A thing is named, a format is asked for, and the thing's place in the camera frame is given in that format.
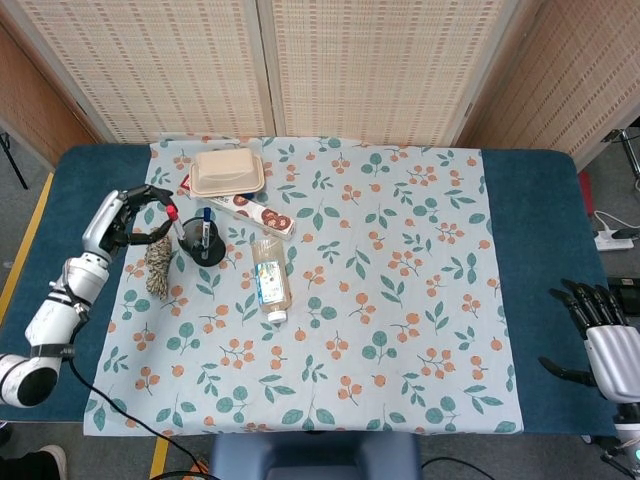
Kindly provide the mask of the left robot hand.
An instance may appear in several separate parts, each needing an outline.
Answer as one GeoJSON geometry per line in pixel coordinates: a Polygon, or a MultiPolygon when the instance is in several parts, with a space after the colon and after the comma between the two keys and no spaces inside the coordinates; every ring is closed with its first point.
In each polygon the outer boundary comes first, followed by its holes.
{"type": "Polygon", "coordinates": [[[169,232],[173,221],[168,218],[151,233],[129,233],[128,225],[140,209],[157,201],[164,207],[175,207],[169,190],[144,184],[129,190],[113,190],[98,208],[82,235],[85,252],[112,261],[120,248],[129,245],[149,245],[169,232]]]}

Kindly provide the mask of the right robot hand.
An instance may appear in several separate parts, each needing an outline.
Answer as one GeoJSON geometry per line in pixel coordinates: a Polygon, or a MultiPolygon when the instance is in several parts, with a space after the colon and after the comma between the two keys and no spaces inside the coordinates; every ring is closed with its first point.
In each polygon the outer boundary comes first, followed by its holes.
{"type": "Polygon", "coordinates": [[[623,405],[639,402],[639,331],[631,326],[616,297],[602,285],[561,281],[550,289],[566,307],[589,360],[587,371],[561,367],[547,357],[539,363],[562,380],[596,387],[607,400],[623,405]]]}

